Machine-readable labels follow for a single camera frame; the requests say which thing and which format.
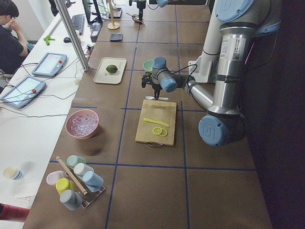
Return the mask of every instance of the keyboard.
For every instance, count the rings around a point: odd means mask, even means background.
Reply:
[[[78,30],[80,32],[80,35],[82,35],[84,31],[84,21],[85,21],[84,15],[83,14],[74,15],[72,16],[71,21],[75,30]]]

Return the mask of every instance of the brown table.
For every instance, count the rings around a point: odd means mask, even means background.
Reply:
[[[201,54],[210,13],[205,6],[146,7],[145,24],[134,23],[123,7],[120,28],[104,23],[69,115],[89,108],[100,117],[100,130],[87,140],[62,129],[24,229],[245,229],[271,228],[247,140],[213,148],[198,133],[205,111],[182,89],[160,96],[177,103],[174,146],[151,148],[135,142],[146,95],[141,88],[146,60],[163,56],[175,71]],[[123,42],[110,42],[122,32]],[[119,85],[96,84],[101,58],[127,60]],[[213,91],[212,84],[206,87]],[[59,202],[46,176],[61,169],[55,157],[86,158],[103,177],[106,191],[87,209],[69,211]]]

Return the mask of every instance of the white table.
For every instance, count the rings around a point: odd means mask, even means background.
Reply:
[[[83,13],[81,1],[77,1],[69,8],[69,14],[75,15]],[[47,35],[51,35],[55,41],[50,41],[47,46],[43,40]],[[81,78],[83,70],[81,64],[77,62],[77,55],[72,43],[64,43],[63,39],[68,36],[63,22],[58,14],[42,37],[38,40],[34,49],[28,55],[23,64],[38,63],[47,52],[63,53],[68,56],[65,69],[56,77],[46,80],[47,87],[42,91],[42,95],[56,95],[64,100],[54,96],[39,95],[22,109],[15,109],[6,104],[0,106],[19,112],[28,116],[61,115],[53,117],[25,117],[2,109],[0,111],[1,128],[1,160],[0,171],[8,166],[19,168],[24,176],[20,180],[8,180],[0,176],[0,203],[10,204],[24,208],[30,208],[50,156],[54,150],[57,139],[64,125],[66,114],[68,113],[73,94],[77,91],[78,85],[74,83],[75,77]],[[90,30],[85,26],[84,34],[81,36],[81,46],[83,50],[87,44],[93,45],[90,40]],[[31,73],[35,65],[25,66]],[[16,85],[27,74],[20,68],[10,81],[10,84]],[[1,96],[9,91],[6,87]],[[0,221],[0,228],[21,229],[23,223]]]

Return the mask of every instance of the bowl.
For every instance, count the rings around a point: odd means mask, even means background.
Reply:
[[[88,139],[99,128],[99,116],[92,110],[83,109],[73,113],[66,122],[66,131],[77,139]]]
[[[143,68],[145,71],[152,73],[153,72],[153,60],[145,61],[143,64]]]

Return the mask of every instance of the black hair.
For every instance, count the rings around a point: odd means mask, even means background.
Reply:
[[[18,17],[19,10],[12,0],[0,0],[0,16],[10,15],[11,17]]]

